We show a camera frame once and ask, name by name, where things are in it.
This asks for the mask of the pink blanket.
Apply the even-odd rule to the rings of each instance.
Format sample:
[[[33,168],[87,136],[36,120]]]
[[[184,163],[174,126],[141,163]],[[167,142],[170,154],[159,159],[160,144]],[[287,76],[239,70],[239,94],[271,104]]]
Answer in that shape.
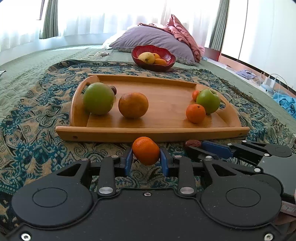
[[[171,17],[168,19],[165,25],[156,25],[153,23],[150,23],[150,24],[139,23],[138,25],[159,29],[173,35],[178,41],[186,44],[191,49],[193,53],[194,61],[197,63],[200,62],[200,60],[202,59],[205,53],[205,47],[200,46],[196,43],[193,36],[182,25],[182,23],[178,20],[178,18],[173,14],[171,14]]]

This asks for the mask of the green quilted bedspread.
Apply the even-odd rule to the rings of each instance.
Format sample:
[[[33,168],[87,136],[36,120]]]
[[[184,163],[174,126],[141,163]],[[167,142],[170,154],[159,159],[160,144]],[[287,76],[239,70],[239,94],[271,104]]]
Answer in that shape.
[[[46,70],[58,62],[71,59],[102,62],[132,62],[130,53],[114,50],[109,50],[108,56],[95,57],[97,52],[103,52],[104,50],[104,47],[101,45],[55,48],[30,53],[1,65],[1,70],[4,71],[4,74],[1,76],[1,118],[5,118],[20,98],[42,78]],[[287,125],[291,132],[295,132],[295,119],[269,95],[249,82],[241,79],[229,70],[208,61],[201,61],[201,63],[195,66],[195,69],[206,69],[228,81],[241,92],[253,97],[279,121]]]

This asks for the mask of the purple pillow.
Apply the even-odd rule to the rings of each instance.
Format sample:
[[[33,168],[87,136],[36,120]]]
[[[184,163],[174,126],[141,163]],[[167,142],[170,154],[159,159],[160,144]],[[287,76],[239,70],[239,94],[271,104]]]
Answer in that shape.
[[[121,52],[132,52],[136,46],[146,45],[167,49],[179,63],[192,66],[197,64],[188,45],[180,42],[170,33],[147,26],[137,26],[125,31],[109,47]]]

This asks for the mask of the wooden serving tray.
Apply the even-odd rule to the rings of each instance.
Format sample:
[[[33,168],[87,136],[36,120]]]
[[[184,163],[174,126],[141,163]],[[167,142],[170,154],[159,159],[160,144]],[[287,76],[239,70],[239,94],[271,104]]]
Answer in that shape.
[[[95,82],[117,90],[111,111],[103,116],[90,114],[83,106],[82,91]],[[236,109],[219,94],[223,109],[205,117],[200,124],[187,120],[186,109],[193,103],[192,92],[205,85],[182,80],[132,75],[90,74],[77,87],[70,108],[70,125],[57,126],[62,140],[74,142],[129,143],[138,137],[155,142],[179,142],[188,139],[212,140],[244,137],[250,128],[242,126]],[[149,101],[147,113],[136,120],[125,118],[118,110],[119,98],[140,92]]]

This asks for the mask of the orange fruit in bowl back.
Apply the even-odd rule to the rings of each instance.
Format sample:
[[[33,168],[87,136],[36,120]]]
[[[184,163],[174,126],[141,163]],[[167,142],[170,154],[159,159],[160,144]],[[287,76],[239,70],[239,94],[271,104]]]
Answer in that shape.
[[[156,59],[160,58],[159,54],[157,54],[157,53],[153,53],[153,55]]]

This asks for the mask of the large green apple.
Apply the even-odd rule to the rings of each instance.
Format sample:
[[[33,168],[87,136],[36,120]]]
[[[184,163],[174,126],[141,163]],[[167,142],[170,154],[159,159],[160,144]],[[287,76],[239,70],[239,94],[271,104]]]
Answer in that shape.
[[[96,115],[105,115],[113,107],[115,95],[106,84],[90,84],[83,94],[83,104],[87,111]]]

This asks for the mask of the large orange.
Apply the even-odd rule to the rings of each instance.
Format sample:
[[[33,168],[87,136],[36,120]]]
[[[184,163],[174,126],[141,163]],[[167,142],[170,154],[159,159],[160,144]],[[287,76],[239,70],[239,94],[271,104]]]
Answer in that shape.
[[[148,108],[147,97],[139,92],[125,93],[118,102],[118,109],[125,118],[141,118]]]

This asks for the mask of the blue patterned throw cloth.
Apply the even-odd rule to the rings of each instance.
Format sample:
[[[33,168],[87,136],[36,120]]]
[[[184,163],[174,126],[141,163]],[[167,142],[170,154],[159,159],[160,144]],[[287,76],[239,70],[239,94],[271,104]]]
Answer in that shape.
[[[196,82],[223,94],[238,110],[247,139],[282,144],[295,149],[295,120],[285,111],[271,113],[262,101],[255,101],[229,77],[218,77],[206,68],[175,68],[165,73],[146,71],[133,64],[64,61],[52,65],[36,80],[1,122],[1,232],[8,233],[19,222],[11,208],[11,198],[19,188],[72,162],[88,158],[101,161],[121,155],[128,144],[75,143],[62,141],[55,127],[69,123],[74,92],[90,73],[148,76]]]

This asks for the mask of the blue clothes pile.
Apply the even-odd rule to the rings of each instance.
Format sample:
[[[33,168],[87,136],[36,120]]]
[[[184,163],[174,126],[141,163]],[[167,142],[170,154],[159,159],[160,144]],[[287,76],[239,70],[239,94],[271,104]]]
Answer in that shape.
[[[254,80],[255,78],[257,78],[257,76],[249,70],[239,70],[236,71],[236,74],[248,80]]]

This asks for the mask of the small green apple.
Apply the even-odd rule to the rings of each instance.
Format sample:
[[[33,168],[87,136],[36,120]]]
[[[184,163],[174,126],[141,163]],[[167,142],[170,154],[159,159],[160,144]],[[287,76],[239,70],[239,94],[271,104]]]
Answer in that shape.
[[[204,107],[206,114],[212,114],[220,106],[220,97],[217,92],[211,89],[203,89],[197,96],[196,104]]]

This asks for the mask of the red fruit bowl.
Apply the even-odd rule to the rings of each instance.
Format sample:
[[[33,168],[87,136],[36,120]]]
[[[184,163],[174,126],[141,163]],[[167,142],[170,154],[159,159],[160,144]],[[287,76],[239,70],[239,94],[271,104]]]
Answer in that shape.
[[[154,45],[136,46],[132,50],[132,59],[137,66],[155,72],[166,72],[176,62],[170,51]]]

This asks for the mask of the orange fruit in bowl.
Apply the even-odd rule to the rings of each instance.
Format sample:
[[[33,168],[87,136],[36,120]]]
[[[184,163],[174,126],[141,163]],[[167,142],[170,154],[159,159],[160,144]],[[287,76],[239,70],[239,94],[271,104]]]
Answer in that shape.
[[[165,59],[156,58],[154,60],[154,65],[161,65],[161,66],[167,66],[167,62]]]
[[[153,55],[156,59],[160,58],[159,54],[157,54],[157,53],[153,53]]]

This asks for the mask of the turquoise cloth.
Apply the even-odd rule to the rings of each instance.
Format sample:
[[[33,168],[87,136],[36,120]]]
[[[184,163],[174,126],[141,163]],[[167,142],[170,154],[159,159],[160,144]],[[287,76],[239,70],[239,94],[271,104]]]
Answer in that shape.
[[[295,118],[295,97],[276,92],[273,95],[273,100]]]

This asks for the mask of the green curtain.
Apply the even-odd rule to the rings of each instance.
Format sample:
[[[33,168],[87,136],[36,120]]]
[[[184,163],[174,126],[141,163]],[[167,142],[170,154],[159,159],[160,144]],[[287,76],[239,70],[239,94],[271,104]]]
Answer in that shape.
[[[217,18],[212,31],[209,48],[217,51],[222,50],[227,18],[229,11],[229,0],[221,0],[218,8]]]
[[[41,1],[39,20],[42,21],[39,39],[49,39],[59,35],[58,0]]]

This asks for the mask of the dark red jujube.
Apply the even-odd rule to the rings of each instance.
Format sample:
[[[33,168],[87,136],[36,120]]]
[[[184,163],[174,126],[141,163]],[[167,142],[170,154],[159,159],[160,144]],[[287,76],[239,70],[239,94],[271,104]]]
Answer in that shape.
[[[114,95],[116,95],[116,94],[117,94],[117,89],[116,89],[116,87],[115,87],[115,86],[110,86],[110,88],[112,89]]]

